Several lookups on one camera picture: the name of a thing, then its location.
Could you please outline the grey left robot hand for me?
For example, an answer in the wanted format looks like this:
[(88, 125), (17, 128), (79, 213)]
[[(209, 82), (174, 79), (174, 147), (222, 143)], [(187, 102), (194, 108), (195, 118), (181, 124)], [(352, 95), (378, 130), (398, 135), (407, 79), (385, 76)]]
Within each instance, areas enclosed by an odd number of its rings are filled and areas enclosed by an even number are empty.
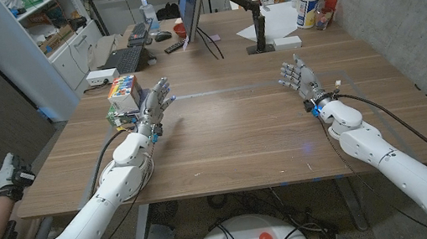
[(175, 101), (175, 96), (167, 98), (170, 91), (168, 78), (162, 77), (148, 92), (140, 106), (140, 116), (136, 131), (151, 138), (154, 128), (159, 126), (167, 107)]

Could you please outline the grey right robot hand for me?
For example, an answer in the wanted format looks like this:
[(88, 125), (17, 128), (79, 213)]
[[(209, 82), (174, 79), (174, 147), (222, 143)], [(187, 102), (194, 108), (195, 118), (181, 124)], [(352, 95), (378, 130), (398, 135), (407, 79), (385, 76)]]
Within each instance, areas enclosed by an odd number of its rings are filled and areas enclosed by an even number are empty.
[(293, 64), (282, 63), (279, 84), (298, 92), (305, 110), (318, 115), (324, 105), (333, 100), (332, 94), (325, 91), (313, 70), (299, 56), (294, 54), (293, 57)]

